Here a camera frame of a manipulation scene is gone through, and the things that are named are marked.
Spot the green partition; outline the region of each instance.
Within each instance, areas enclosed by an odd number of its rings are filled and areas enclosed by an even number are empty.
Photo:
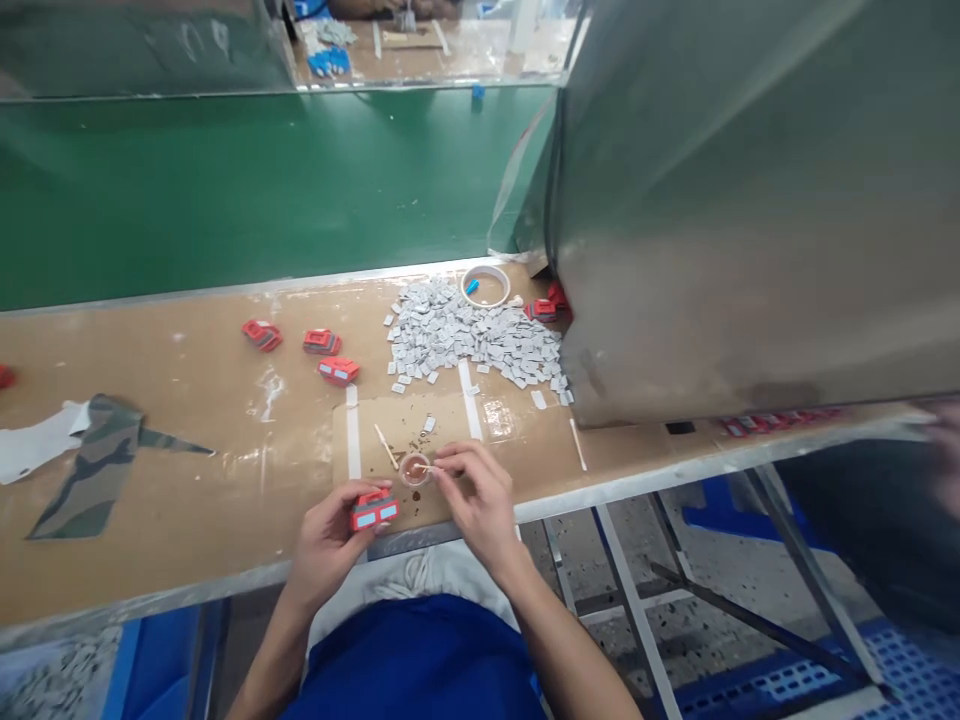
[[[0,309],[483,255],[510,151],[552,93],[4,105]]]

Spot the white cloth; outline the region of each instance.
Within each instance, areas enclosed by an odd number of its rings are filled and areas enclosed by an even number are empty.
[[[310,649],[344,620],[380,600],[449,593],[485,607],[514,630],[517,618],[507,596],[463,540],[413,550],[356,565],[343,586],[320,608],[310,625]]]

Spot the hand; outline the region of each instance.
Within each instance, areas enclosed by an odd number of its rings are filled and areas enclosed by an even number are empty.
[[[944,509],[960,520],[960,401],[937,400],[920,405],[937,416],[937,422],[926,427],[940,454],[934,492]]]
[[[296,607],[312,617],[340,589],[357,558],[386,525],[353,533],[350,511],[361,495],[391,485],[389,480],[351,480],[307,511],[284,588]]]
[[[464,497],[451,472],[463,472],[473,480],[476,495]],[[440,448],[433,473],[467,546],[493,579],[502,583],[525,550],[514,530],[513,479],[476,440]]]

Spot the wooden work surface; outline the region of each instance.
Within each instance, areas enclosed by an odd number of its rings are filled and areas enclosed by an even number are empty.
[[[575,19],[543,20],[533,34],[530,48],[523,55],[507,52],[509,20],[440,20],[450,48],[444,55],[438,48],[381,48],[377,58],[373,23],[351,21],[357,41],[349,48],[351,72],[336,78],[319,78],[310,71],[304,48],[294,47],[300,83],[326,87],[342,82],[396,82],[401,80],[439,81],[459,77],[519,77],[555,75],[563,70],[567,48],[573,38]],[[429,25],[420,21],[418,26]],[[379,23],[381,33],[393,31],[390,22]]]
[[[514,292],[527,299],[544,294],[522,268],[506,270]],[[363,473],[388,468],[373,422],[400,448],[421,443],[428,412],[438,427],[421,445],[425,450],[465,435],[456,369],[441,369],[433,386],[414,381],[402,397],[390,392],[395,378],[386,374],[391,354],[383,319],[398,288],[422,277],[0,316],[4,361],[19,373],[17,384],[0,393],[0,427],[33,425],[66,400],[107,393],[143,410],[148,427],[217,451],[209,458],[141,449],[105,532],[94,539],[23,540],[57,493],[72,452],[0,487],[0,626],[289,558],[303,513],[347,477],[345,391],[316,374],[318,359],[300,347],[306,330],[338,331],[341,353],[362,367],[356,384]],[[285,340],[273,353],[257,352],[241,335],[251,318],[281,328]],[[517,502],[769,441],[734,441],[707,422],[689,435],[669,435],[659,424],[582,432],[589,467],[583,472],[569,409],[546,385],[550,407],[541,411],[529,390],[495,371],[470,368],[480,386],[475,400],[484,438],[513,474]],[[896,412],[896,406],[861,408],[834,425]],[[398,494],[406,502],[394,530],[449,517],[432,488],[419,499]]]

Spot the blue clothing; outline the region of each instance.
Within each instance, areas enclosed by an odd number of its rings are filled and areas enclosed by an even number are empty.
[[[520,634],[453,595],[384,600],[310,651],[283,720],[545,718]]]

